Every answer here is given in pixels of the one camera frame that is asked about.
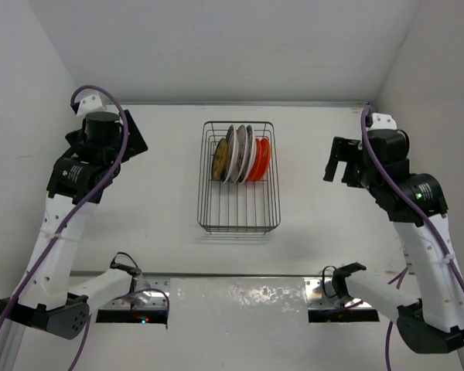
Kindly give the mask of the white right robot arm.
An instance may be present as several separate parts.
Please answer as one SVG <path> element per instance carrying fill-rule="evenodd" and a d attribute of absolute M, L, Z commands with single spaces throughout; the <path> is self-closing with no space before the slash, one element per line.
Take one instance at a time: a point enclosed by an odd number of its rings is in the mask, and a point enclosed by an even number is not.
<path fill-rule="evenodd" d="M 359 298 L 397 326 L 417 354 L 447 354 L 464 347 L 464 280 L 450 241 L 448 205 L 438 180 L 410 170 L 408 135 L 388 114 L 366 106 L 360 116 L 361 138 L 333 139 L 324 181 L 331 182 L 339 163 L 350 188 L 365 189 L 386 213 L 401 242 L 418 296 L 405 294 L 351 263 L 333 268 L 322 282 L 331 304 Z"/>

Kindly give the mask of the white floral plate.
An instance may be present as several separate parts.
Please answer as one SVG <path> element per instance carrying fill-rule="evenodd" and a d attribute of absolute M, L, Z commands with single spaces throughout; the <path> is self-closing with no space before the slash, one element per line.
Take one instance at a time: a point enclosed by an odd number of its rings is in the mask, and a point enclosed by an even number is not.
<path fill-rule="evenodd" d="M 238 181 L 244 167 L 245 153 L 247 149 L 247 129 L 244 124 L 240 125 L 236 130 L 234 139 L 234 150 L 236 155 L 233 155 L 235 162 L 230 166 L 232 173 L 229 177 L 229 182 L 235 183 Z"/>

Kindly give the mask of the dark rimmed white plate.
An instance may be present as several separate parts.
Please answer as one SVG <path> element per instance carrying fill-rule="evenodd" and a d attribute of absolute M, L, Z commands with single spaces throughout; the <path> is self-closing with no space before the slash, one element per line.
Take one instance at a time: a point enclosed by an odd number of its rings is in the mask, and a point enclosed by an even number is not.
<path fill-rule="evenodd" d="M 247 178 L 250 175 L 250 172 L 254 165 L 256 151 L 257 151 L 255 133 L 250 124 L 246 127 L 246 132 L 247 132 L 247 153 L 245 155 L 245 159 L 247 160 L 247 162 L 243 166 L 243 169 L 240 173 L 240 176 L 238 179 L 239 183 L 244 183 L 247 181 Z"/>

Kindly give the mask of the orange plate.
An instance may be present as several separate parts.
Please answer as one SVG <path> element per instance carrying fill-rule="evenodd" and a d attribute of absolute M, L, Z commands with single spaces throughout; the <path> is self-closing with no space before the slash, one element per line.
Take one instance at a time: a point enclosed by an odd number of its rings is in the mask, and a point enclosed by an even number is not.
<path fill-rule="evenodd" d="M 260 181 L 263 179 L 266 174 L 270 160 L 271 160 L 271 143 L 268 138 L 262 138 L 260 141 L 261 144 L 261 156 L 258 165 L 258 169 L 255 174 L 255 181 Z"/>
<path fill-rule="evenodd" d="M 262 138 L 261 140 L 256 140 L 257 151 L 255 155 L 254 165 L 251 169 L 249 176 L 247 177 L 248 181 L 258 181 L 264 174 L 264 171 L 267 166 L 269 159 L 269 142 L 267 138 Z"/>

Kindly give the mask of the teal rimmed plate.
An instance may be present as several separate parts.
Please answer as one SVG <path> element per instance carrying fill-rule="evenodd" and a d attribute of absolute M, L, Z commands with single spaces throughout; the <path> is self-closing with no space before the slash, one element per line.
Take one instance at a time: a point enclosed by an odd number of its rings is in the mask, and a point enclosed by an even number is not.
<path fill-rule="evenodd" d="M 237 137 L 237 131 L 235 127 L 231 124 L 227 130 L 227 160 L 226 160 L 226 165 L 225 169 L 222 173 L 222 176 L 220 177 L 221 182 L 227 182 L 228 179 L 230 178 L 230 171 L 232 168 L 232 162 L 234 160 L 234 151 L 235 151 L 235 145 L 236 145 L 236 139 Z"/>

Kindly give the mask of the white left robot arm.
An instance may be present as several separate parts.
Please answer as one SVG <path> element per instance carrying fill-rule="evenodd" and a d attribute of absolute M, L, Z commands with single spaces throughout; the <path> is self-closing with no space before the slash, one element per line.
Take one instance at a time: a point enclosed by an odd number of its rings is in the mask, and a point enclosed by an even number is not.
<path fill-rule="evenodd" d="M 13 294 L 0 299 L 5 320 L 64 339 L 87 328 L 93 311 L 133 289 L 139 269 L 113 263 L 101 275 L 71 287 L 70 272 L 87 219 L 130 158 L 147 151 L 129 111 L 94 85 L 78 88 L 70 106 L 81 117 L 67 134 L 46 187 L 42 226 L 26 272 Z"/>

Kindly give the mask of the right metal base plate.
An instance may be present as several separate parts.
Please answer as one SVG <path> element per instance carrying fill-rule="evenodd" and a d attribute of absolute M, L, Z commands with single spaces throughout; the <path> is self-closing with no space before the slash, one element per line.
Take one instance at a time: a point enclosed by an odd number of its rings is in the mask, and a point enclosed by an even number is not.
<path fill-rule="evenodd" d="M 308 310 L 333 311 L 338 309 L 363 310 L 373 307 L 359 298 L 336 301 L 334 298 L 325 298 L 322 289 L 322 277 L 305 277 L 305 297 Z"/>

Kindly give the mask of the metal base plate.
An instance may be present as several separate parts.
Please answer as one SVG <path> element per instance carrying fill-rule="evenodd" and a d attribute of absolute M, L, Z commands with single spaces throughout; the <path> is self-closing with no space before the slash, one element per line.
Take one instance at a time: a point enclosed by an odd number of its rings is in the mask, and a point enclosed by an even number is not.
<path fill-rule="evenodd" d="M 166 310 L 170 296 L 170 284 L 169 277 L 144 275 L 135 284 L 136 295 L 109 301 L 101 309 L 109 311 Z"/>
<path fill-rule="evenodd" d="M 308 310 L 333 311 L 338 309 L 363 310 L 373 307 L 359 298 L 336 301 L 334 298 L 325 298 L 322 289 L 322 277 L 305 277 L 305 297 Z"/>

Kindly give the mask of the yellow patterned plate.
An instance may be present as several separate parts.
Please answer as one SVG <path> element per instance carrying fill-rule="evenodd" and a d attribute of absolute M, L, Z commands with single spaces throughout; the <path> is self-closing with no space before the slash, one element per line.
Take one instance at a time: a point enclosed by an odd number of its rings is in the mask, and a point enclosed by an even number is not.
<path fill-rule="evenodd" d="M 211 179 L 215 181 L 221 180 L 227 164 L 228 143 L 226 138 L 221 138 L 218 142 L 216 150 L 213 154 L 211 167 Z"/>

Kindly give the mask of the orange plate in rack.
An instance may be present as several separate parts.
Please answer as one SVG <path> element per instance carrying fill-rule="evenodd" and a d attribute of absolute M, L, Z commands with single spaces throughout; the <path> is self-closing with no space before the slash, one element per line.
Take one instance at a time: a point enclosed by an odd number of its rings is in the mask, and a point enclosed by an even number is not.
<path fill-rule="evenodd" d="M 255 155 L 254 165 L 251 169 L 249 176 L 247 177 L 248 181 L 258 181 L 264 174 L 264 171 L 267 166 L 269 159 L 269 142 L 267 138 L 262 138 L 261 140 L 256 140 L 257 151 Z"/>

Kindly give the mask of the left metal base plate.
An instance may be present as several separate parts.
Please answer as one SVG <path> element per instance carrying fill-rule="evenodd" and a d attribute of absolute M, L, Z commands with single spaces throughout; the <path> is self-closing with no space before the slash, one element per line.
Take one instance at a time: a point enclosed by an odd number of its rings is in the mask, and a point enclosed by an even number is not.
<path fill-rule="evenodd" d="M 170 296 L 170 284 L 169 277 L 144 275 L 135 284 L 136 295 L 109 301 L 101 309 L 109 311 L 166 310 Z"/>

